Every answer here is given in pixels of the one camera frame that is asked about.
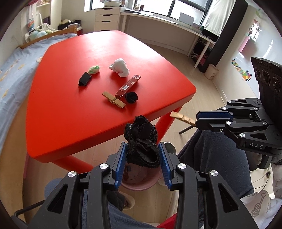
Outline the black mesh trash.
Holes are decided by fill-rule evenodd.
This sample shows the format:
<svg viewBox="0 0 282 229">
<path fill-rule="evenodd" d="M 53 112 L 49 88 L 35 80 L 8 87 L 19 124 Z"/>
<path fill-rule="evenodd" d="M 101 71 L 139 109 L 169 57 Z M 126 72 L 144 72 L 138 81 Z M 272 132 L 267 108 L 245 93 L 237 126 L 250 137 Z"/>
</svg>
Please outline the black mesh trash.
<svg viewBox="0 0 282 229">
<path fill-rule="evenodd" d="M 127 123 L 124 138 L 128 142 L 128 163 L 147 168 L 157 168 L 160 165 L 158 132 L 146 117 L 139 115 L 133 123 Z"/>
</svg>

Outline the small black ball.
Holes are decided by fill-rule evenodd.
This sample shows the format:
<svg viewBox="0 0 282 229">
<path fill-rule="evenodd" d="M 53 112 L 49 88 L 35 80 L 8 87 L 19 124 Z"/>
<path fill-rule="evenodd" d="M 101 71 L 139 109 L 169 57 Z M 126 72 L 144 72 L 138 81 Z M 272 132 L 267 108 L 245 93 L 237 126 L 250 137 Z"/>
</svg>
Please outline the small black ball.
<svg viewBox="0 0 282 229">
<path fill-rule="evenodd" d="M 125 94 L 125 99 L 128 103 L 133 104 L 138 100 L 138 95 L 136 92 L 128 92 Z"/>
</svg>

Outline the green white wrapper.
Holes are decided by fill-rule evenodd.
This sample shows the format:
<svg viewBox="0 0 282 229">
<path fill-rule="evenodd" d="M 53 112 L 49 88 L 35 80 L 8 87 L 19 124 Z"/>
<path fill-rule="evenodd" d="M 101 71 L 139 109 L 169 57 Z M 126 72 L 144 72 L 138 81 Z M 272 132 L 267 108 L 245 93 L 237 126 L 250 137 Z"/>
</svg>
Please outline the green white wrapper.
<svg viewBox="0 0 282 229">
<path fill-rule="evenodd" d="M 91 66 L 88 70 L 88 74 L 92 75 L 92 74 L 96 74 L 100 71 L 100 66 L 99 65 L 95 65 L 95 66 Z"/>
</svg>

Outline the black card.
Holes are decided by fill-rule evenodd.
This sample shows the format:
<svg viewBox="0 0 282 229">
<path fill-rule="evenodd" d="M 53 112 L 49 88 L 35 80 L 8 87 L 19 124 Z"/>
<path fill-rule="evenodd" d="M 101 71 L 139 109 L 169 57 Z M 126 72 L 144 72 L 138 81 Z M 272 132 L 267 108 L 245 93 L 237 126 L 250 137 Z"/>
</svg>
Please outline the black card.
<svg viewBox="0 0 282 229">
<path fill-rule="evenodd" d="M 88 82 L 91 79 L 91 75 L 88 74 L 87 72 L 84 72 L 83 75 L 81 76 L 81 78 L 78 81 L 78 85 L 79 86 L 87 86 Z"/>
</svg>

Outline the wooden clothespin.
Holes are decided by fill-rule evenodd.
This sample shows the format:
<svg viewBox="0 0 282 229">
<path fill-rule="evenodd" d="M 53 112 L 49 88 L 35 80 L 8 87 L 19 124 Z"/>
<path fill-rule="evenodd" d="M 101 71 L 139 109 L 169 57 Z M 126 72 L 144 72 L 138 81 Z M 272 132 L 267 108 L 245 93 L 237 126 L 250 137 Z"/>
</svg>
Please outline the wooden clothespin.
<svg viewBox="0 0 282 229">
<path fill-rule="evenodd" d="M 108 101 L 110 101 L 112 104 L 116 105 L 119 108 L 124 108 L 125 107 L 125 103 L 122 102 L 120 99 L 116 98 L 114 95 L 112 95 L 111 93 L 104 91 L 102 93 L 102 95 L 107 98 Z"/>
<path fill-rule="evenodd" d="M 174 112 L 172 111 L 170 113 L 170 117 L 172 118 L 175 118 L 175 119 L 178 119 L 180 121 L 183 121 L 191 126 L 195 126 L 195 120 L 193 120 L 192 118 L 186 116 L 186 115 L 183 115 L 183 114 L 180 114 L 179 112 Z"/>
</svg>

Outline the pink trash bin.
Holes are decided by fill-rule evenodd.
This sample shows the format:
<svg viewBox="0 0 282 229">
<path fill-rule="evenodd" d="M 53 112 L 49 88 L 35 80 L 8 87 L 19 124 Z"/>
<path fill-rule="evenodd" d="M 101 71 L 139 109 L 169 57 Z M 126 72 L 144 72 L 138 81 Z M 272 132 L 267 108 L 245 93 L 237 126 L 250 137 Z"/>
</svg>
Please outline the pink trash bin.
<svg viewBox="0 0 282 229">
<path fill-rule="evenodd" d="M 128 190 L 144 191 L 153 187 L 161 176 L 161 167 L 148 168 L 126 163 L 121 185 Z"/>
</svg>

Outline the person's right leg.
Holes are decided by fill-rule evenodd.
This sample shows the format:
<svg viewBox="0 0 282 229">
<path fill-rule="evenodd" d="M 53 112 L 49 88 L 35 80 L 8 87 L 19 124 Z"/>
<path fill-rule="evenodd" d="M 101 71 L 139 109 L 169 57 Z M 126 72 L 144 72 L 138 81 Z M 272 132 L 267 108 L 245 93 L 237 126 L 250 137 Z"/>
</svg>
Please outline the person's right leg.
<svg viewBox="0 0 282 229">
<path fill-rule="evenodd" d="M 218 171 L 240 199 L 254 193 L 245 151 L 223 133 L 196 130 L 178 158 L 199 172 Z"/>
</svg>

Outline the white small waste bin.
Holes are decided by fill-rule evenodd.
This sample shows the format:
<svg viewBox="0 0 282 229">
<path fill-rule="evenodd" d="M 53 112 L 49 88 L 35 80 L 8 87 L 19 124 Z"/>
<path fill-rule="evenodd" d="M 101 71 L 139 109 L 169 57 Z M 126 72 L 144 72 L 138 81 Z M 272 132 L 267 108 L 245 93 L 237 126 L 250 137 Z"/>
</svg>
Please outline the white small waste bin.
<svg viewBox="0 0 282 229">
<path fill-rule="evenodd" d="M 219 72 L 219 69 L 214 66 L 213 64 L 209 64 L 206 72 L 204 73 L 204 76 L 208 79 L 208 80 L 212 80 Z"/>
</svg>

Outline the black shoe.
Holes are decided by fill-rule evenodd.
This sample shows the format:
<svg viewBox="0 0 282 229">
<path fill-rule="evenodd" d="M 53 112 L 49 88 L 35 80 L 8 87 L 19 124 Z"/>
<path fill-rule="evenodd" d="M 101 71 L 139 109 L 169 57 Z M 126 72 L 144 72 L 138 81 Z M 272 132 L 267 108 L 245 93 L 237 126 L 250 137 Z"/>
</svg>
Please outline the black shoe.
<svg viewBox="0 0 282 229">
<path fill-rule="evenodd" d="M 171 154 L 176 154 L 175 146 L 170 142 L 163 142 L 166 148 L 166 151 Z"/>
</svg>

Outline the white long desk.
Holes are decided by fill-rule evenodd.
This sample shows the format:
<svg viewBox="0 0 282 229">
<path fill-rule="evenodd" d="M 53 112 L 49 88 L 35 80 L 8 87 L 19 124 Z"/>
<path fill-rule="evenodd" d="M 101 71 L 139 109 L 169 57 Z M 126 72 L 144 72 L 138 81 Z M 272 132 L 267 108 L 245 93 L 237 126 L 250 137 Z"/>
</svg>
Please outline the white long desk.
<svg viewBox="0 0 282 229">
<path fill-rule="evenodd" d="M 189 56 L 198 39 L 205 40 L 205 45 L 194 67 L 196 68 L 203 58 L 209 45 L 215 42 L 205 37 L 200 31 L 182 22 L 167 20 L 157 16 L 147 16 L 137 13 L 120 13 L 120 30 L 143 43 L 157 45 Z"/>
</svg>

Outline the wooden clothespin on table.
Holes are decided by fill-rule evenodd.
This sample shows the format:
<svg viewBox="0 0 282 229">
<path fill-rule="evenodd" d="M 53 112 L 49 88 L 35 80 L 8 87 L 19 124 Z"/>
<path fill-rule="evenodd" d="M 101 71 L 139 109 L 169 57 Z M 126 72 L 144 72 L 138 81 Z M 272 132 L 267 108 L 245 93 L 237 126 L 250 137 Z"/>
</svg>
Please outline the wooden clothespin on table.
<svg viewBox="0 0 282 229">
<path fill-rule="evenodd" d="M 125 103 L 122 102 L 120 99 L 116 98 L 114 95 L 112 95 L 111 93 L 104 91 L 102 93 L 102 95 L 107 98 L 108 101 L 110 101 L 112 104 L 116 105 L 119 108 L 124 108 L 125 107 Z"/>
</svg>

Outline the red snack box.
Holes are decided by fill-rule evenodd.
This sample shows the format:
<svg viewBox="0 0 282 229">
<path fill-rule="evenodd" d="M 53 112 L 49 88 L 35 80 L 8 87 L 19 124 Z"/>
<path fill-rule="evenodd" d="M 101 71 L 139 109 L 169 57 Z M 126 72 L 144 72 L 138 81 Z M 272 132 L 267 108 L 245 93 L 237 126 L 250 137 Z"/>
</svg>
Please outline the red snack box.
<svg viewBox="0 0 282 229">
<path fill-rule="evenodd" d="M 134 75 L 127 83 L 125 83 L 115 94 L 116 98 L 120 98 L 129 92 L 130 88 L 140 80 L 140 75 Z"/>
</svg>

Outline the red plastic table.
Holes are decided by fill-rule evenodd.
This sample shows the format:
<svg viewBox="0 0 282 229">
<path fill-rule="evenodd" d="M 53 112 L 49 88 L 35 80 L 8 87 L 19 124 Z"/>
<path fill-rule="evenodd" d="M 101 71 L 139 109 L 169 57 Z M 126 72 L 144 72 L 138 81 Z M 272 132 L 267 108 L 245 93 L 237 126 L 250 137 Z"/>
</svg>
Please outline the red plastic table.
<svg viewBox="0 0 282 229">
<path fill-rule="evenodd" d="M 109 69 L 123 58 L 130 75 L 140 75 L 132 86 L 137 102 L 119 108 L 102 93 L 114 95 L 128 78 Z M 91 66 L 87 86 L 78 81 Z M 89 162 L 75 158 L 81 152 L 123 134 L 138 115 L 157 120 L 162 138 L 172 119 L 196 92 L 195 86 L 169 61 L 143 42 L 118 30 L 93 32 L 51 45 L 33 79 L 26 116 L 28 155 L 67 170 L 86 172 Z"/>
</svg>

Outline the bed with blue sheet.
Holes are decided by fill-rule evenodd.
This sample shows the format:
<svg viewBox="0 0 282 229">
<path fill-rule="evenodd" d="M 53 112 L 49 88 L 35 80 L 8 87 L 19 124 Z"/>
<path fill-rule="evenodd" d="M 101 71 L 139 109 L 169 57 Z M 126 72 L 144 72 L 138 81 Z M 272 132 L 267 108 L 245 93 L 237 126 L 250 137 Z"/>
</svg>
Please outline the bed with blue sheet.
<svg viewBox="0 0 282 229">
<path fill-rule="evenodd" d="M 56 35 L 24 49 L 17 48 L 1 66 L 1 149 L 14 117 L 29 93 L 40 59 L 51 45 L 72 37 L 76 34 Z"/>
</svg>

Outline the white drawer cabinet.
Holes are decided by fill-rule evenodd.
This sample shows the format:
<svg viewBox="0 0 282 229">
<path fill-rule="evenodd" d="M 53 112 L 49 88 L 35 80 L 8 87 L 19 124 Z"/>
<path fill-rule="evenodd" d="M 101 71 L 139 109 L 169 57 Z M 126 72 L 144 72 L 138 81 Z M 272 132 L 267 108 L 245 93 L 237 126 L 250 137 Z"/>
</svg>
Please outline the white drawer cabinet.
<svg viewBox="0 0 282 229">
<path fill-rule="evenodd" d="M 96 8 L 94 31 L 118 30 L 120 8 Z"/>
</svg>

